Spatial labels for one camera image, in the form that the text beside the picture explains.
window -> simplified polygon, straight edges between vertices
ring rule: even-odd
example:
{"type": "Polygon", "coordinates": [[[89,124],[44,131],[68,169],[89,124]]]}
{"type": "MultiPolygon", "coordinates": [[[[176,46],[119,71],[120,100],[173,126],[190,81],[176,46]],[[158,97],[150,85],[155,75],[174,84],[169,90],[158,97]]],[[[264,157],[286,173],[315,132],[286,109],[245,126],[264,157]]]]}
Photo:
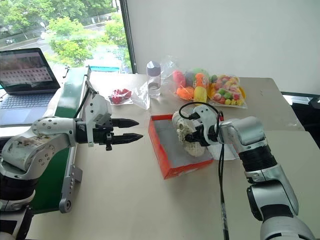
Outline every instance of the window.
{"type": "Polygon", "coordinates": [[[0,51],[40,48],[65,67],[132,73],[120,0],[0,0],[0,51]]]}

wire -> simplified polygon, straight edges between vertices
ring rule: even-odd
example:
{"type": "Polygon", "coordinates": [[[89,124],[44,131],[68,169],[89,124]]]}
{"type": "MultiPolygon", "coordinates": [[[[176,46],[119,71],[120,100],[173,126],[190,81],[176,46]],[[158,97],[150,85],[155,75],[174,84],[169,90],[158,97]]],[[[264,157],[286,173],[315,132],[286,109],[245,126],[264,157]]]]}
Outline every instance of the wire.
{"type": "MultiPolygon", "coordinates": [[[[184,116],[181,111],[183,108],[185,108],[188,105],[192,104],[202,104],[210,107],[216,112],[216,132],[215,137],[218,137],[219,130],[220,130],[220,121],[224,120],[224,113],[222,111],[217,110],[214,106],[201,101],[194,101],[194,102],[188,102],[179,109],[179,115],[183,119],[191,120],[193,119],[192,116],[184,116]]],[[[220,204],[221,204],[221,218],[222,218],[222,228],[223,228],[223,238],[224,240],[229,240],[229,230],[228,230],[228,222],[227,222],[227,212],[226,212],[226,206],[225,206],[225,196],[224,196],[224,189],[223,189],[223,177],[224,177],[224,163],[225,163],[225,145],[222,144],[221,146],[221,152],[219,156],[219,163],[218,163],[218,178],[219,178],[219,185],[220,185],[220,204]]]]}

water bottle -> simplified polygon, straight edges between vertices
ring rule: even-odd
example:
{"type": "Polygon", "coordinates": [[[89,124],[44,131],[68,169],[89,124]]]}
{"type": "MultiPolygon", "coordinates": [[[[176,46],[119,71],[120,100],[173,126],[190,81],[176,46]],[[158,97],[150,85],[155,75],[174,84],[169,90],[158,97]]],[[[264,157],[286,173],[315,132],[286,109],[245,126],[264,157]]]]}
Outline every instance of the water bottle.
{"type": "Polygon", "coordinates": [[[146,74],[148,75],[148,94],[151,98],[156,98],[160,95],[161,86],[161,67],[155,61],[150,61],[146,65],[146,74]]]}

laptop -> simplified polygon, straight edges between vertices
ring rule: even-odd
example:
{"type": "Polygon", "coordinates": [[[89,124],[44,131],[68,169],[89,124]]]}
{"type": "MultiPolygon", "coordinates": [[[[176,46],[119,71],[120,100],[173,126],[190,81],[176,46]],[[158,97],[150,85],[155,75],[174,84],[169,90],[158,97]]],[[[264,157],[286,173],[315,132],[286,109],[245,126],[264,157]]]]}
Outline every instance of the laptop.
{"type": "Polygon", "coordinates": [[[0,51],[0,85],[0,127],[32,124],[60,88],[40,48],[0,51]]]}

white crocheted object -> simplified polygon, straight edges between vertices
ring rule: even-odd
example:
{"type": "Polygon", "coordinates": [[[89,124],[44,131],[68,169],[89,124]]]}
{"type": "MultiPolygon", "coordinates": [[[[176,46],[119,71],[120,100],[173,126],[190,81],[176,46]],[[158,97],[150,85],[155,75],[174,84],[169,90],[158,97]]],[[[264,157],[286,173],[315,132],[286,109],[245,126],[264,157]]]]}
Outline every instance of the white crocheted object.
{"type": "Polygon", "coordinates": [[[195,126],[191,120],[184,119],[176,111],[172,116],[172,124],[176,128],[179,141],[183,144],[184,149],[194,157],[200,157],[205,153],[205,147],[201,146],[199,142],[188,142],[185,140],[187,134],[196,131],[195,126]]]}

